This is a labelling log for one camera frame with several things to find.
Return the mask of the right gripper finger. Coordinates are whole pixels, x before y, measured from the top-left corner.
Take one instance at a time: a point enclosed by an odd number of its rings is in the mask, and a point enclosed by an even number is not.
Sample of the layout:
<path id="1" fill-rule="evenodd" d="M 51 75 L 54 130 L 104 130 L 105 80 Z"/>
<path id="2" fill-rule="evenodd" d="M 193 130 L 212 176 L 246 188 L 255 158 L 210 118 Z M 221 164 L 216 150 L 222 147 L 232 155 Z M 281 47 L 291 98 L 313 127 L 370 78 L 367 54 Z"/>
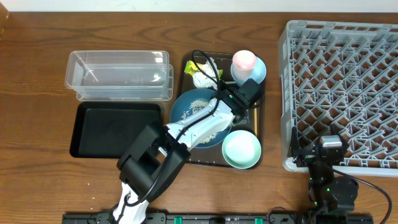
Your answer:
<path id="1" fill-rule="evenodd" d="M 343 140 L 343 137 L 339 134 L 335 124 L 330 124 L 330 133 L 332 136 L 338 136 L 340 140 Z"/>
<path id="2" fill-rule="evenodd" d="M 296 157 L 299 154 L 299 139 L 297 136 L 297 127 L 292 127 L 290 146 L 287 153 L 288 157 Z"/>

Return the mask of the white rice pile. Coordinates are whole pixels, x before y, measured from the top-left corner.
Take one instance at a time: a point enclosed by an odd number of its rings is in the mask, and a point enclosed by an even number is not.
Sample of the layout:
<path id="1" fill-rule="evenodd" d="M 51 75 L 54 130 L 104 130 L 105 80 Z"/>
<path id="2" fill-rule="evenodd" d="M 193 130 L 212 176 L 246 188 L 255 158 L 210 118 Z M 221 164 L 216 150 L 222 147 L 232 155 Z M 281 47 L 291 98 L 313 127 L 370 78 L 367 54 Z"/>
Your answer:
<path id="1" fill-rule="evenodd" d="M 201 109 L 205 108 L 208 105 L 207 101 L 204 100 L 194 100 L 193 102 L 190 103 L 187 109 L 182 111 L 182 114 L 179 116 L 179 119 L 186 119 L 189 116 L 197 113 Z M 220 131 L 217 133 L 214 133 L 208 137 L 206 137 L 201 143 L 199 143 L 196 148 L 198 149 L 206 149 L 213 147 L 217 144 L 219 144 L 231 131 L 231 129 L 226 129 L 224 131 Z"/>

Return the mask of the dark blue plate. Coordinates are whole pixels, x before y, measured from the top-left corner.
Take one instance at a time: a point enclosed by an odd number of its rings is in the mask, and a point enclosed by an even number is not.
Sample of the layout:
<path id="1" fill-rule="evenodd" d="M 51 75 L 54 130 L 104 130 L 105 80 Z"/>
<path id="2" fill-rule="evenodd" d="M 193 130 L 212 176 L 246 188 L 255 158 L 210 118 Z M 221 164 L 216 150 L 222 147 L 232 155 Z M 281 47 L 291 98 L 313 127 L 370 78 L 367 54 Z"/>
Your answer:
<path id="1" fill-rule="evenodd" d="M 170 122 L 175 123 L 180 121 L 179 116 L 182 114 L 182 111 L 187 109 L 190 103 L 194 100 L 204 100 L 209 102 L 214 93 L 214 90 L 207 88 L 196 88 L 185 92 L 179 96 L 173 104 L 170 112 Z"/>

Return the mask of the mint green bowl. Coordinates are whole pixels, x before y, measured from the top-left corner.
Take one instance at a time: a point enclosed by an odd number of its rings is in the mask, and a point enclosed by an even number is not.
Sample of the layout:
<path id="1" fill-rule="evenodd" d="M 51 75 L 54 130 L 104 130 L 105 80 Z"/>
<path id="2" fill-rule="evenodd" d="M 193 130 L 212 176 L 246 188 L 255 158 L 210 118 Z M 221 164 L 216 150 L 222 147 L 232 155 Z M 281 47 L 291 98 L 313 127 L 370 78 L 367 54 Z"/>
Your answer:
<path id="1" fill-rule="evenodd" d="M 262 156 L 261 143 L 253 133 L 237 130 L 229 133 L 222 144 L 225 161 L 237 169 L 254 167 Z"/>

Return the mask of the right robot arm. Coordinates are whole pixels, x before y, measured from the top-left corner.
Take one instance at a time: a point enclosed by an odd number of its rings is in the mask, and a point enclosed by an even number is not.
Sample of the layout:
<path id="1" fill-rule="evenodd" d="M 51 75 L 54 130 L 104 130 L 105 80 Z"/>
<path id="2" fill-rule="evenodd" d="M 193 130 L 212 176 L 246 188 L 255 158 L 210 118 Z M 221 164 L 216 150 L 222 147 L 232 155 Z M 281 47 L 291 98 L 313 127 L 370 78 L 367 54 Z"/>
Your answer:
<path id="1" fill-rule="evenodd" d="M 358 196 L 357 181 L 343 175 L 335 177 L 333 164 L 341 162 L 349 148 L 348 142 L 330 126 L 330 135 L 321 136 L 310 149 L 302 149 L 297 128 L 291 131 L 288 156 L 299 167 L 308 167 L 308 196 L 316 208 L 308 212 L 309 223 L 348 223 Z"/>

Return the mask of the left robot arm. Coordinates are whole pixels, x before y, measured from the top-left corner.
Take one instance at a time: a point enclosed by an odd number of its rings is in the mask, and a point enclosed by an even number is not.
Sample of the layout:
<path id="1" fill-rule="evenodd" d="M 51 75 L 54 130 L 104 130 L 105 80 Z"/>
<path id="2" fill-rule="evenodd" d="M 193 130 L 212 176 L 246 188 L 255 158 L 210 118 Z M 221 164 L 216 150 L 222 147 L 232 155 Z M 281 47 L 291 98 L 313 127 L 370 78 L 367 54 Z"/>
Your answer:
<path id="1" fill-rule="evenodd" d="M 149 203 L 175 180 L 190 151 L 210 135 L 238 124 L 263 93 L 252 78 L 237 88 L 218 85 L 208 105 L 195 114 L 165 126 L 146 126 L 117 162 L 122 194 L 111 212 L 112 223 L 142 223 Z"/>

